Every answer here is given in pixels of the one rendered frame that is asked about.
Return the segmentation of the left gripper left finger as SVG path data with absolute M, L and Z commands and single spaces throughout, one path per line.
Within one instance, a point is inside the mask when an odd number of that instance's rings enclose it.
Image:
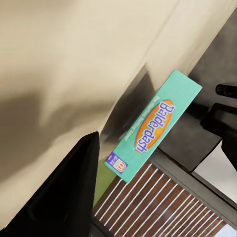
M 89 237 L 100 134 L 82 137 L 0 237 Z

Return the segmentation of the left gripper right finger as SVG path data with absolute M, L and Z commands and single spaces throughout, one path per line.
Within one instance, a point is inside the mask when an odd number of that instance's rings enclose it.
M 226 131 L 221 148 L 237 171 L 237 133 Z

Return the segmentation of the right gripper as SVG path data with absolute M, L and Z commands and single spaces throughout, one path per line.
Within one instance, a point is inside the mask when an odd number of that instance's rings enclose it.
M 223 136 L 226 131 L 237 133 L 237 108 L 215 103 L 210 112 L 209 107 L 191 102 L 185 110 L 188 114 L 200 120 L 205 129 Z

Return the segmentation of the board game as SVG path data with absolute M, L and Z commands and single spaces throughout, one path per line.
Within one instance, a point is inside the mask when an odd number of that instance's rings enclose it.
M 130 183 L 201 89 L 173 70 L 104 164 Z

